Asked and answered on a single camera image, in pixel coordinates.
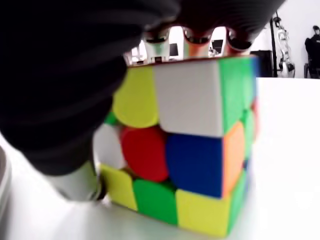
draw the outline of rubik's cube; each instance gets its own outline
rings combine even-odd
[[[256,75],[252,56],[130,67],[95,139],[110,199],[225,237],[246,195]]]

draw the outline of robotic arm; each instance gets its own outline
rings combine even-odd
[[[226,26],[246,50],[283,1],[4,0],[0,131],[67,199],[99,200],[93,134],[126,74],[122,55],[172,25],[199,39]]]

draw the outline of yellow sticker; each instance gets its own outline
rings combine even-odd
[[[195,232],[225,237],[228,230],[231,198],[213,198],[178,189],[178,225]]]
[[[128,69],[113,97],[116,118],[129,127],[148,128],[158,123],[158,107],[152,66]]]
[[[115,169],[105,164],[101,165],[101,173],[105,177],[111,200],[116,204],[137,211],[132,177],[124,170]]]

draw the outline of white table surface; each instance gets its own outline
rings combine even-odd
[[[261,78],[254,182],[229,240],[320,239],[320,80]],[[13,167],[12,240],[209,240],[117,206],[61,199],[0,137]]]

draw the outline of black stand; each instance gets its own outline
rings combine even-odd
[[[270,31],[271,31],[271,41],[272,41],[272,58],[273,58],[273,77],[278,77],[277,71],[277,53],[276,53],[276,41],[275,41],[275,33],[274,33],[274,21],[271,18],[270,20]]]

